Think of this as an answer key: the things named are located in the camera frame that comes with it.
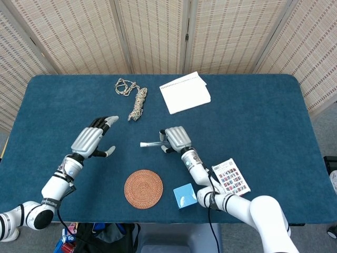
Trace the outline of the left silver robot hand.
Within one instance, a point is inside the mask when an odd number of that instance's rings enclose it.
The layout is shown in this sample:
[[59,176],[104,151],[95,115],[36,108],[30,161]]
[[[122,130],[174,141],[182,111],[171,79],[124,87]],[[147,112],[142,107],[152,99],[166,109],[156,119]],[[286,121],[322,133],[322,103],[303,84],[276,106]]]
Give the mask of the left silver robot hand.
[[110,156],[115,151],[116,147],[114,145],[106,151],[98,150],[98,145],[105,133],[118,119],[119,117],[116,115],[96,118],[81,131],[71,145],[73,154],[78,154],[83,159]]

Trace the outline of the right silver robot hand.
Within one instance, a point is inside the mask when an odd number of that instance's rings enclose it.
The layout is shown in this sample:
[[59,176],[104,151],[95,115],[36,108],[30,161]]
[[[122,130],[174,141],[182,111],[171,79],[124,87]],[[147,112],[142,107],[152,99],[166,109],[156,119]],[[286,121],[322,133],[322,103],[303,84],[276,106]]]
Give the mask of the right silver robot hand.
[[192,141],[182,126],[160,130],[159,136],[161,142],[166,140],[169,143],[169,147],[166,144],[161,145],[161,149],[164,153],[180,153],[184,148],[190,148],[192,146]]

